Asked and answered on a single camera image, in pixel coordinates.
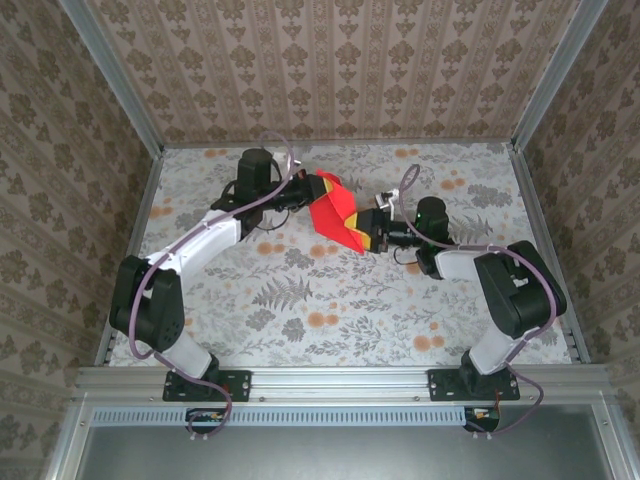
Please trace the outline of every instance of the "patterned floor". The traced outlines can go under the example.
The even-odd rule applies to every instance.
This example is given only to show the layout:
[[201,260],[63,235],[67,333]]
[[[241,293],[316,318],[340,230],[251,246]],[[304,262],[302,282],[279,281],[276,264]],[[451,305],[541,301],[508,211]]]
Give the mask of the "patterned floor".
[[[142,252],[161,249],[235,178],[243,149],[165,153]],[[502,144],[317,146],[297,149],[308,171],[339,175],[359,206],[422,167],[407,198],[441,197],[456,241],[532,240]],[[269,214],[277,225],[283,214]],[[398,252],[411,261],[410,252]],[[435,281],[390,254],[360,256],[317,235],[307,210],[274,232],[256,230],[216,257],[185,295],[187,330],[226,366],[455,365],[488,325],[479,284]],[[560,327],[516,363],[569,363]],[[111,365],[139,365],[119,335]]]

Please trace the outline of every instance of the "metal grate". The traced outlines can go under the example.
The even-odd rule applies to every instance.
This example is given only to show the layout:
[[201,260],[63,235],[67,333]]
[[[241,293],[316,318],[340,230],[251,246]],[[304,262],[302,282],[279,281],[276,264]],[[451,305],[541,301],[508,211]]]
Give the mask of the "metal grate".
[[[185,426],[186,407],[96,408],[91,426]],[[464,407],[285,408],[236,407],[229,426],[464,425]],[[194,422],[206,426],[209,422]]]

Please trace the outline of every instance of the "wire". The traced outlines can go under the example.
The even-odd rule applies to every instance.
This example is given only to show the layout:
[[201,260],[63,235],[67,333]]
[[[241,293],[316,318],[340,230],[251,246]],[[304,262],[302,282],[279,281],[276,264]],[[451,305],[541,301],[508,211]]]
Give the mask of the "wire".
[[498,411],[498,419],[500,418],[500,392],[498,391],[498,389],[496,388],[496,403],[493,405],[493,408],[495,408]]
[[237,183],[238,182],[236,180],[231,180],[229,183],[227,183],[222,189],[222,194],[220,196],[224,197],[227,193],[229,193],[229,190],[231,190],[232,187],[235,188]]
[[516,378],[520,378],[523,381],[533,385],[540,392],[540,395],[538,396],[538,399],[536,400],[536,402],[533,404],[533,406],[529,410],[527,410],[527,412],[525,412],[522,415],[522,417],[520,417],[512,425],[509,425],[508,427],[505,427],[501,430],[495,431],[493,432],[493,434],[495,435],[499,433],[508,432],[515,426],[520,425],[531,414],[533,414],[538,409],[538,407],[540,406],[540,403],[542,403],[542,399],[544,398],[544,390],[542,389],[542,387],[536,382],[534,382],[533,380],[517,373],[513,369],[513,367],[510,365],[510,362],[522,351],[522,349],[525,347],[527,343],[529,343],[531,339],[537,337],[538,335],[542,335],[549,328],[551,328],[554,320],[556,319],[557,312],[558,312],[555,296],[553,295],[553,291],[551,290],[551,286],[549,285],[549,282],[547,282],[547,279],[544,278],[544,275],[542,275],[542,273],[534,265],[532,265],[531,262],[529,262],[527,259],[525,259],[521,255],[518,255],[517,253],[512,252],[508,248],[497,246],[497,245],[448,245],[446,243],[437,242],[423,235],[421,232],[419,232],[418,229],[409,220],[409,216],[407,215],[406,209],[404,208],[404,193],[409,188],[411,188],[411,186],[415,183],[415,181],[418,179],[419,174],[420,174],[420,165],[418,164],[411,165],[402,176],[402,180],[400,181],[400,187],[398,189],[398,203],[400,206],[400,212],[402,213],[402,217],[404,218],[404,221],[407,224],[407,227],[413,233],[415,233],[418,236],[418,238],[424,240],[427,243],[430,243],[431,245],[435,245],[436,247],[440,247],[445,250],[474,250],[474,251],[498,252],[498,253],[503,253],[511,258],[514,258],[521,265],[527,268],[533,274],[534,277],[536,277],[536,280],[538,280],[538,282],[540,282],[540,285],[542,285],[542,288],[544,289],[545,294],[547,295],[547,299],[549,300],[549,310],[550,310],[549,319],[540,329],[534,332],[531,332],[529,335],[523,336],[522,340],[511,351],[511,353],[509,353],[509,355],[507,356],[504,362],[506,368],[508,368],[509,371],[514,376],[516,376]]
[[[280,135],[278,132],[273,132],[273,131],[267,130],[267,131],[262,132],[262,134],[260,135],[259,141],[260,141],[260,146],[261,147],[263,146],[264,138],[267,135],[272,135],[272,136],[275,136],[275,137],[279,138],[280,140],[282,140],[282,142],[287,147],[287,152],[289,154],[287,174],[286,174],[285,178],[283,178],[283,180],[280,182],[280,185],[278,185],[275,188],[275,190],[273,190],[271,193],[265,195],[262,198],[259,198],[255,202],[248,203],[247,205],[244,205],[242,207],[236,208],[235,210],[232,210],[230,212],[225,212],[225,213],[217,216],[216,218],[213,218],[213,219],[209,220],[208,222],[200,223],[200,225],[197,228],[195,228],[193,231],[191,231],[190,233],[185,235],[180,241],[176,242],[176,244],[173,247],[171,247],[167,252],[164,253],[164,255],[162,255],[156,261],[156,263],[151,265],[149,270],[147,270],[147,272],[142,277],[142,280],[140,281],[140,285],[138,286],[138,290],[136,291],[135,297],[133,299],[133,305],[131,306],[131,315],[129,317],[129,332],[128,332],[129,333],[129,335],[128,335],[129,336],[129,348],[131,349],[132,355],[135,358],[137,358],[138,360],[145,360],[145,359],[149,358],[154,353],[153,349],[150,349],[148,352],[145,352],[145,353],[140,353],[140,351],[138,350],[138,348],[136,346],[136,338],[135,338],[135,336],[136,336],[136,322],[137,322],[137,319],[138,319],[138,310],[140,309],[140,302],[142,301],[142,296],[144,294],[144,291],[145,291],[147,285],[149,284],[149,281],[151,280],[151,277],[156,272],[156,270],[158,270],[158,268],[160,268],[160,266],[164,262],[166,262],[169,258],[171,258],[172,255],[174,255],[176,252],[178,252],[180,250],[180,248],[182,248],[185,244],[190,242],[193,238],[195,238],[198,235],[200,235],[203,231],[207,230],[208,228],[211,228],[212,226],[216,225],[217,223],[222,222],[223,220],[226,220],[227,218],[231,218],[231,217],[233,217],[233,216],[235,216],[235,215],[237,215],[239,213],[246,212],[247,210],[250,210],[250,209],[255,208],[255,207],[259,206],[259,205],[262,205],[263,203],[268,202],[269,200],[274,198],[276,195],[278,195],[284,189],[284,187],[287,185],[287,183],[289,183],[289,180],[292,178],[293,174],[295,174],[295,172],[296,172],[295,156],[294,156],[293,148],[291,148],[291,145],[289,144],[287,139],[284,138],[282,135]],[[211,435],[213,435],[213,434],[217,433],[218,431],[220,431],[220,429],[225,425],[227,419],[229,418],[229,415],[231,414],[231,408],[232,407],[231,407],[231,397],[229,396],[229,394],[224,389],[220,388],[218,385],[216,385],[214,383],[194,378],[194,377],[188,375],[186,372],[181,371],[180,369],[178,369],[175,365],[173,365],[169,360],[164,358],[159,353],[156,353],[155,358],[158,361],[160,361],[161,363],[163,363],[164,365],[166,365],[169,369],[175,370],[176,373],[178,373],[185,380],[188,380],[188,381],[190,381],[192,383],[195,383],[197,385],[203,385],[203,386],[207,386],[207,387],[213,388],[214,390],[217,390],[218,392],[222,393],[222,395],[225,397],[225,400],[227,401],[226,414],[225,414],[225,417],[223,418],[223,421],[220,422],[220,425],[218,425],[211,432]]]
[[284,224],[287,223],[287,220],[289,220],[289,215],[291,212],[289,212],[289,210],[287,210],[287,216],[284,217],[284,220],[282,222],[280,222],[278,225],[276,225],[275,227],[271,227],[271,228],[262,228],[260,225],[256,225],[256,228],[259,230],[262,230],[263,232],[273,232],[274,230],[277,230],[281,227],[284,227]]
[[402,262],[400,262],[400,261],[398,260],[398,257],[396,256],[396,255],[397,255],[397,253],[398,253],[398,250],[399,250],[400,248],[402,248],[402,247],[396,247],[396,248],[393,250],[393,259],[396,261],[396,263],[397,263],[398,265],[415,265],[416,263],[418,263],[418,261],[417,261],[417,260],[416,260],[415,262],[407,262],[407,263],[402,263]]
[[271,165],[273,165],[273,167],[276,169],[276,172],[278,173],[278,181],[281,182],[282,172],[280,172],[280,165],[278,165],[278,162],[276,162],[275,158],[271,159]]

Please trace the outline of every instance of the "robotic arm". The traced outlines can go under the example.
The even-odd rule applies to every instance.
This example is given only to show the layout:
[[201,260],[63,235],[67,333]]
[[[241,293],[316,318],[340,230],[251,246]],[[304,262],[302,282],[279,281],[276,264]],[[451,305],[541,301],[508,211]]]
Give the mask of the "robotic arm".
[[326,193],[322,177],[298,170],[284,189],[268,202],[211,225],[211,220],[273,192],[271,169],[280,168],[264,149],[246,150],[238,163],[237,178],[211,205],[194,227],[171,245],[141,259],[130,255],[118,269],[109,323],[129,336],[134,298],[147,271],[168,255],[151,277],[137,313],[135,339],[161,353],[176,368],[194,378],[216,383],[218,359],[184,331],[183,291],[194,274],[216,255],[244,239],[260,224],[265,210],[295,211]]
[[[330,189],[323,177],[299,170],[269,201],[208,226],[212,219],[225,212],[274,192],[280,185],[278,181],[271,181],[274,164],[277,166],[268,151],[246,150],[238,163],[237,179],[225,188],[198,224],[147,258],[129,256],[124,259],[118,270],[109,316],[113,328],[129,334],[133,301],[142,278],[152,265],[169,253],[142,297],[135,339],[160,352],[191,377],[217,383],[217,358],[184,331],[182,292],[188,288],[194,273],[251,233],[262,221],[265,210],[297,211],[311,205]],[[364,248],[372,253],[386,252],[389,246],[416,248],[420,269],[434,279],[480,282],[493,323],[478,344],[463,355],[458,379],[472,397],[482,397],[487,391],[494,395],[491,378],[504,370],[510,357],[521,348],[522,339],[529,338],[549,319],[548,296],[527,268],[503,253],[444,249],[424,242],[404,221],[394,220],[397,197],[397,190],[377,195],[377,207],[355,213],[346,219],[345,227],[360,234]],[[454,245],[448,231],[449,217],[441,199],[421,199],[412,224],[422,235],[443,245]],[[533,245],[521,241],[508,248],[543,275],[556,300],[557,314],[564,313],[566,299]]]

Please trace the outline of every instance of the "yellow tape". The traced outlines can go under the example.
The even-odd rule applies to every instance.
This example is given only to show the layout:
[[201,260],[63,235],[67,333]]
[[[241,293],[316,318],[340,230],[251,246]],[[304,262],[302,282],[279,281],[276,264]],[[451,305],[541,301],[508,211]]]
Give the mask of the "yellow tape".
[[360,234],[360,237],[362,238],[362,246],[364,247],[364,249],[371,250],[371,237],[368,234],[364,233],[363,231],[358,230],[356,228],[357,224],[358,224],[358,212],[354,213],[344,221],[345,227],[347,227],[349,230],[353,230],[354,232],[357,232]]
[[324,181],[324,189],[327,191],[326,193],[329,193],[331,190],[333,190],[333,185],[331,184],[331,180],[324,177],[322,178],[322,180]]

